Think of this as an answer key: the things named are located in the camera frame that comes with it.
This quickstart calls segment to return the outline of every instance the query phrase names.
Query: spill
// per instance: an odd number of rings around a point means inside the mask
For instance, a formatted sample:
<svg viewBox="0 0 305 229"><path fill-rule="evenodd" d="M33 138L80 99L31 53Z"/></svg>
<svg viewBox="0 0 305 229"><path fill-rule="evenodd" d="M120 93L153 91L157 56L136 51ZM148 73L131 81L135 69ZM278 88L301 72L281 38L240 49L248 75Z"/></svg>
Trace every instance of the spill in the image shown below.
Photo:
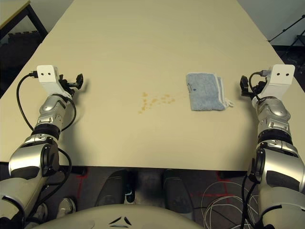
<svg viewBox="0 0 305 229"><path fill-rule="evenodd" d="M156 104L161 105L161 104L171 104L175 102L176 100L170 96L169 94L164 94L162 96L157 96L157 95L151 95L149 96L148 93L143 92L142 93L142 100L143 104L141 107L141 110L138 111L138 114L143 114L144 111L147 111L149 109L152 109L152 107Z"/></svg>

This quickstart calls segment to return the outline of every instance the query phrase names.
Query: table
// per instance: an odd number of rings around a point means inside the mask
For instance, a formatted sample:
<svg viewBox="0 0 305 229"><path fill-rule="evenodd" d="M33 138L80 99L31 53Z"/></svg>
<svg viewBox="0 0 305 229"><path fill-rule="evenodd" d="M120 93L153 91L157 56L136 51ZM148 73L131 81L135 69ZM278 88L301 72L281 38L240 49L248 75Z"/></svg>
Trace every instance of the table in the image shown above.
<svg viewBox="0 0 305 229"><path fill-rule="evenodd" d="M46 37L48 32L31 7L30 2L29 0L0 0L0 39L26 16L34 24L42 39Z"/></svg>
<svg viewBox="0 0 305 229"><path fill-rule="evenodd" d="M246 170L258 123L239 81L278 63L235 0L75 0L0 100L0 161L31 133L16 104L18 81L53 64L69 81L84 76L76 121L59 142L74 165ZM235 107L191 111L189 72L217 73ZM46 93L28 79L20 96L34 125ZM293 80L283 102L303 159L304 99Z"/></svg>

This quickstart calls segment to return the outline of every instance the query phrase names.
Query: floor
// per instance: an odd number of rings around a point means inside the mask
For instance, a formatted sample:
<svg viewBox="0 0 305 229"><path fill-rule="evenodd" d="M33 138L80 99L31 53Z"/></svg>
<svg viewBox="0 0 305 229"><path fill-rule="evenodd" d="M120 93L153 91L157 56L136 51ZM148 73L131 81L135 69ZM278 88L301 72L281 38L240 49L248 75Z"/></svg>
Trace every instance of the floor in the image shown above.
<svg viewBox="0 0 305 229"><path fill-rule="evenodd" d="M35 52L41 38L36 32L11 34L9 42L0 46L0 70L1 70L1 92L2 96L19 71ZM303 51L293 51L283 57L285 63L292 63L296 66L297 72L295 78L298 80L305 91L305 66L302 65L305 57ZM107 177L114 171L122 168L117 167L88 167L84 175L71 174L63 187L53 195L46 204L49 208L48 220L56 217L57 208L63 197L73 197L77 201L78 210L91 208L94 206L96 198L100 192ZM161 176L164 169L160 168L132 168L138 172L138 182L136 188L135 204L153 205L164 207L163 190L161 185ZM177 174L184 181L195 208L195 221L203 225L201 215L200 201L204 190L212 183L219 181L231 181L241 184L243 177L234 177L226 180L221 179L222 172L206 170L177 170ZM0 179L7 179L8 165L0 163ZM52 180L61 180L62 174L57 173ZM217 183L207 190L203 207L206 207L212 200L221 196L238 195L241 189L238 185L232 183ZM227 199L223 201L226 204L234 204L241 209L241 203ZM254 201L251 203L254 209L257 209ZM241 214L238 210L230 206L216 206L212 213L212 228L226 229L240 224Z"/></svg>
<svg viewBox="0 0 305 229"><path fill-rule="evenodd" d="M69 179L63 187L55 193L46 204L49 209L48 220L54 219L57 214L57 209L60 200L63 197L73 197L77 202L77 209L83 210L94 207L96 198L105 183L108 176L122 168L118 167L88 167L87 173L83 176L71 174ZM132 168L138 172L138 181L136 185L136 197L134 204L150 205L164 207L163 190L161 177L165 169L160 168ZM204 190L212 183L219 181L230 181L238 184L242 183L243 177L234 177L230 179L221 179L221 173L218 171L207 170L176 170L177 175L184 181L184 184L190 193L193 206L195 208L195 221L203 225L203 217L201 209L199 208ZM9 177L8 165L0 164L0 177L6 179ZM61 180L60 173L52 177L51 181ZM250 188L251 182L248 182L246 188ZM237 195L241 196L241 188L236 184L231 183L217 183L211 186L203 200L203 207L222 196ZM224 204L234 204L242 209L242 204L236 200L224 200ZM251 206L257 210L257 205L252 201ZM212 213L212 228L213 229L226 229L240 224L241 214L238 210L230 206L216 206L214 208L217 212Z"/></svg>

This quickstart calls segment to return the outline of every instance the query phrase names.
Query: black cable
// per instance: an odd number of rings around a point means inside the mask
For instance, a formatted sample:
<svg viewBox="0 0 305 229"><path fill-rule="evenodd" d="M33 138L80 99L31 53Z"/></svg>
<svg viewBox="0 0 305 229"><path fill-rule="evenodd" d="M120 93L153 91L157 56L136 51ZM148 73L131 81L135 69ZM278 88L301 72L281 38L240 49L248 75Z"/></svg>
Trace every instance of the black cable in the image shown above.
<svg viewBox="0 0 305 229"><path fill-rule="evenodd" d="M194 210L196 209L203 209L203 208L207 208L207 207L198 207L198 208L194 208ZM230 220L228 217L224 216L223 214L221 214L219 211L216 211L214 209L212 209L213 212L216 212L218 215L222 216L224 219L226 219L227 221L231 222L232 224L234 224L235 226L237 226L236 223L234 223L232 220Z"/></svg>
<svg viewBox="0 0 305 229"><path fill-rule="evenodd" d="M253 192L255 186L256 186L256 183L253 183L249 192L248 192L246 200L244 201L244 207L243 207L243 213L242 213L242 222L241 222L241 226L240 226L241 229L244 229L244 222L245 222L246 218L249 221L249 223L251 224L251 226L254 228L254 223L249 219L249 217L247 215L248 215L248 202L249 202L251 193Z"/></svg>
<svg viewBox="0 0 305 229"><path fill-rule="evenodd" d="M261 216L260 216L260 219L258 220L258 222L256 223L256 225L258 226L258 228L262 228L264 225L263 225L263 216L269 212L269 211L272 211L272 210L275 210L275 209L279 209L279 208L282 208L282 205L275 205L275 206L272 206L272 207L269 207L267 209L265 209L265 211L262 212Z"/></svg>
<svg viewBox="0 0 305 229"><path fill-rule="evenodd" d="M21 114L22 114L22 117L23 117L24 121L26 122L26 124L28 125L28 127L31 129L31 131L33 131L34 128L33 128L33 126L31 126L31 124L29 123L27 117L25 116L25 114L24 114L24 112L23 112L23 109L22 109L22 106L21 106L21 103L20 103L19 90L20 90L20 86L21 86L22 82L23 82L26 78L32 77L32 76L34 76L33 73L30 73L30 74L27 74L26 76L24 76L24 77L19 81L19 83L18 83L18 85L17 85L17 89L16 89L16 97L17 97L17 104L18 104L19 110L20 110L20 112L21 112ZM73 124L73 122L74 122L74 120L75 120L75 118L76 118L76 107L75 107L75 104L74 104L73 100L70 99L70 98L68 98L68 97L66 97L66 99L71 103L71 105L72 105L72 107L73 107L73 109L74 109L74 115L73 115L73 118L72 118L71 122L70 122L65 128L63 128L61 131L64 131L64 130L68 129L68 128Z"/></svg>
<svg viewBox="0 0 305 229"><path fill-rule="evenodd" d="M74 109L74 115L73 115L73 118L72 118L71 122L65 128L63 128L61 131L64 131L64 130L68 129L72 125L72 123L74 122L74 120L76 118L76 107L75 107L75 104L74 104L72 99L70 99L68 97L66 97L66 98L69 100L69 102L71 103L71 105L72 105L72 107Z"/></svg>
<svg viewBox="0 0 305 229"><path fill-rule="evenodd" d="M68 168L68 171L67 171L67 173L65 174L65 178L63 179L63 181L62 181L55 189L53 189L49 194L47 194L44 198L42 198L41 200L39 200L39 201L35 204L35 206L34 206L34 208L33 208L34 211L36 211L36 209L38 208L38 206L39 206L40 204L44 203L44 202L45 202L48 198L50 198L55 192L57 192L58 189L60 189L60 188L63 186L63 184L64 184L64 183L66 182L66 180L68 179L68 177L69 177L69 175L70 175L70 172L71 172L71 170L72 170L72 161L71 161L69 155L68 155L65 151L63 151L62 149L60 149L60 148L58 148L58 150L59 150L62 154L64 154L64 155L66 156L66 158L68 159L68 161L69 161L69 168Z"/></svg>
<svg viewBox="0 0 305 229"><path fill-rule="evenodd" d="M244 205L244 186L246 184L246 180L247 180L248 175L246 174L244 176L243 182L242 182L242 201L243 201L243 205Z"/></svg>
<svg viewBox="0 0 305 229"><path fill-rule="evenodd" d="M31 75L30 75L30 74L27 74L26 76L24 76L24 77L19 81L19 83L18 83L18 85L17 85L17 90L16 90L16 97L17 97L17 103L18 103L19 110L20 110L20 112L21 112L21 114L22 114L22 117L23 117L24 121L26 122L26 124L28 125L28 127L33 131L34 128L30 125L30 123L29 123L27 117L25 116L25 114L24 114L24 112L23 112L23 109L22 109L22 107L21 107L20 98L19 98L19 89L20 89L20 86L21 86L22 82L23 82L26 78L28 78L28 77L31 77Z"/></svg>
<svg viewBox="0 0 305 229"><path fill-rule="evenodd" d="M258 95L256 94L256 92L254 91L254 88L252 87L252 83L251 83L251 80L252 80L252 77L254 75L262 75L262 72L255 72L255 73L252 73L249 77L249 86L252 90L252 92L254 93L255 97L257 98L257 100L260 100L260 98L258 97Z"/></svg>
<svg viewBox="0 0 305 229"><path fill-rule="evenodd" d="M20 221L19 218L21 218L21 226L22 226L22 228L24 228L24 226L25 226L25 211L24 211L22 205L18 201L14 200L14 199L12 199L8 196L3 196L2 200L5 200L5 201L11 203L12 205L14 205L19 210L19 212L11 220L14 221L14 218L17 218L16 221L19 222Z"/></svg>
<svg viewBox="0 0 305 229"><path fill-rule="evenodd" d="M62 172L64 174L64 176L66 176L66 171L62 170L61 168L59 168L59 170L57 172ZM55 183L46 183L44 186L45 186L45 188L47 188L48 186L60 185L61 182L62 181L55 182Z"/></svg>

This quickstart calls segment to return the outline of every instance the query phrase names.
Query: gray towel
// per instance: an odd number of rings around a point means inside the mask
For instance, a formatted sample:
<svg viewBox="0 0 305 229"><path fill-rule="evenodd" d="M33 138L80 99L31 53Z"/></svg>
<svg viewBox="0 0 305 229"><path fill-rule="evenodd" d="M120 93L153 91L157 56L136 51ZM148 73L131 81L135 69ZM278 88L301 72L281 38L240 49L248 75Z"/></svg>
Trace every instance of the gray towel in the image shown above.
<svg viewBox="0 0 305 229"><path fill-rule="evenodd" d="M221 77L214 73L189 73L186 83L192 111L224 110L233 103L224 97Z"/></svg>

